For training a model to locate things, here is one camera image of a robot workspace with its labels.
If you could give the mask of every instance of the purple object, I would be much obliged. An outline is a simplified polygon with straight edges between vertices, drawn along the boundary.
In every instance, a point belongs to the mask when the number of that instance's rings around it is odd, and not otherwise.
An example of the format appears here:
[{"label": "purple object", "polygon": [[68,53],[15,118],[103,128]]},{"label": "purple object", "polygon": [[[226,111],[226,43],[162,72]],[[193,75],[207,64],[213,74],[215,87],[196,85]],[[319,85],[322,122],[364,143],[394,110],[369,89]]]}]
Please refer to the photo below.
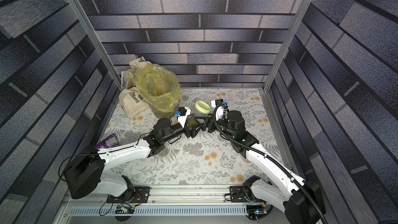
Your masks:
[{"label": "purple object", "polygon": [[119,142],[117,141],[117,136],[115,133],[112,133],[108,137],[106,137],[104,140],[101,142],[97,143],[95,148],[111,148],[111,147],[117,147],[119,146]]}]

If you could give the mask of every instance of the metal rail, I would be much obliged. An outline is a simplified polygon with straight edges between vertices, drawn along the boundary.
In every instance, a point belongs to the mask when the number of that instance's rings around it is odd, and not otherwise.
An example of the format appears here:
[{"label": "metal rail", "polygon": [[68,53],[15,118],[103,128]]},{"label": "metal rail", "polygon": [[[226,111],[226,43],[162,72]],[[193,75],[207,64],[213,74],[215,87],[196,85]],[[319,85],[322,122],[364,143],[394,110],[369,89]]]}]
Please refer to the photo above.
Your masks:
[{"label": "metal rail", "polygon": [[281,125],[279,124],[275,109],[271,102],[271,97],[269,96],[268,92],[263,92],[261,93],[261,98],[263,100],[264,108],[267,112],[267,117],[275,136],[276,144],[278,146],[279,152],[281,153],[283,163],[286,167],[298,175],[299,173],[297,171],[297,167],[293,161],[289,147],[287,146],[285,136],[283,135]]},{"label": "metal rail", "polygon": [[281,49],[278,52],[278,55],[276,56],[275,62],[271,67],[271,71],[269,72],[266,82],[264,83],[263,91],[266,92],[271,88],[271,84],[275,79],[276,73],[279,70],[279,67],[281,66],[282,60],[285,58],[287,54],[287,49],[290,45],[290,43],[293,40],[293,37],[296,34],[297,29],[299,28],[299,25],[301,23],[302,18],[304,17],[305,13],[307,12],[308,7],[310,6],[311,0],[302,0],[300,8],[298,9],[295,18],[292,22],[292,25],[290,26],[289,30],[287,31],[287,35],[285,37],[285,40],[282,43]]},{"label": "metal rail", "polygon": [[88,38],[94,45],[101,60],[105,64],[106,68],[108,69],[110,76],[115,81],[117,87],[121,91],[122,86],[121,86],[120,77],[119,77],[115,67],[113,66],[111,59],[109,58],[108,53],[106,52],[99,37],[97,36],[97,33],[94,30],[94,27],[91,25],[90,20],[88,20],[88,17],[86,15],[86,13],[84,12],[83,7],[80,4],[79,0],[67,0],[67,2],[69,3],[70,7],[72,8],[73,13],[75,13],[77,19],[79,20],[84,31],[86,32]]}]

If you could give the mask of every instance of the floral tablecloth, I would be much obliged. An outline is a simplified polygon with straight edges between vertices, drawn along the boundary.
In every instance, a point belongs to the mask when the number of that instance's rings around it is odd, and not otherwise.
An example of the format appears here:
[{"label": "floral tablecloth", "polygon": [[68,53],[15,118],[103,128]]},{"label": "floral tablecloth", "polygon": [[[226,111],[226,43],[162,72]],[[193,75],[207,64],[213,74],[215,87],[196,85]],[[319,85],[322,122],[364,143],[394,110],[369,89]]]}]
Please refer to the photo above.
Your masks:
[{"label": "floral tablecloth", "polygon": [[[193,109],[197,100],[210,104],[214,99],[223,99],[231,110],[241,111],[246,130],[282,162],[258,89],[182,89],[180,106]],[[104,137],[116,133],[121,145],[136,142],[142,133],[153,129],[157,120],[149,108],[131,120],[118,103]],[[135,185],[241,184],[252,175],[269,180],[218,132],[203,131],[193,139],[182,135],[179,141],[166,144],[156,156],[121,164],[107,173],[126,175]]]}]

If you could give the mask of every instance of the aluminum frame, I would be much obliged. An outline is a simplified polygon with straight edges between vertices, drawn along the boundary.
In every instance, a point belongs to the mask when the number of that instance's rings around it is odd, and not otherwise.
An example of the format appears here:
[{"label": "aluminum frame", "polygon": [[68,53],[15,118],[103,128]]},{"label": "aluminum frame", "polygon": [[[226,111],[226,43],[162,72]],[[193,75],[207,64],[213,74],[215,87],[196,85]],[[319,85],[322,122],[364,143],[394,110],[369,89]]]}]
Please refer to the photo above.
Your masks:
[{"label": "aluminum frame", "polygon": [[301,5],[295,15],[295,18],[287,31],[287,35],[282,43],[282,46],[276,56],[275,62],[271,67],[270,72],[268,73],[266,82],[264,83],[263,91],[266,92],[271,88],[271,84],[275,79],[276,73],[279,70],[279,67],[281,66],[282,60],[286,57],[287,50],[290,46],[290,43],[293,40],[293,37],[296,34],[297,29],[299,28],[299,25],[301,24],[301,21],[307,12],[308,7],[310,6],[311,0],[302,0]]},{"label": "aluminum frame", "polygon": [[90,20],[88,19],[86,13],[84,12],[83,7],[80,4],[79,0],[67,0],[67,2],[70,5],[70,7],[72,8],[72,11],[76,15],[80,24],[82,25],[88,38],[94,45],[98,55],[100,56],[101,60],[105,64],[106,68],[108,69],[108,72],[111,75],[112,79],[116,83],[119,90],[122,91],[121,79],[120,79],[115,67],[113,66],[111,59],[109,58],[108,53],[106,52],[105,48],[103,47],[103,45],[100,41],[100,38],[97,36],[97,33],[94,30],[94,27],[91,25]]},{"label": "aluminum frame", "polygon": [[297,171],[296,164],[293,160],[292,154],[290,153],[285,136],[283,135],[281,125],[279,124],[275,109],[272,105],[271,97],[269,96],[269,92],[262,92],[261,99],[263,100],[264,108],[267,112],[267,117],[269,123],[271,124],[271,128],[274,133],[279,152],[281,153],[284,166],[291,169],[298,175],[299,172]]},{"label": "aluminum frame", "polygon": [[[230,192],[230,186],[239,185],[153,185],[150,186],[148,202],[142,203],[142,205],[241,205],[242,203],[225,201],[224,195]],[[70,193],[67,193],[61,202],[61,206],[98,206],[102,205],[106,198],[107,195],[90,194],[81,199],[72,199]],[[258,205],[259,203],[246,202],[244,204]]]}]

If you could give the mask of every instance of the green jar lid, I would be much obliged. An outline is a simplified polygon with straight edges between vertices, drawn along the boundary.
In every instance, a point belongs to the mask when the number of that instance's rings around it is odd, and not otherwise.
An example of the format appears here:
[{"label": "green jar lid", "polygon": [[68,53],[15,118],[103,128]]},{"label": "green jar lid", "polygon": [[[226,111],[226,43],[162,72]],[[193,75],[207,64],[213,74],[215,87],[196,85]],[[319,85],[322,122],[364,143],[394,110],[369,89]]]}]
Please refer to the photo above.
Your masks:
[{"label": "green jar lid", "polygon": [[199,112],[202,112],[204,114],[209,114],[209,112],[211,111],[210,106],[204,101],[197,101],[195,103],[195,107],[196,109],[198,109]]}]

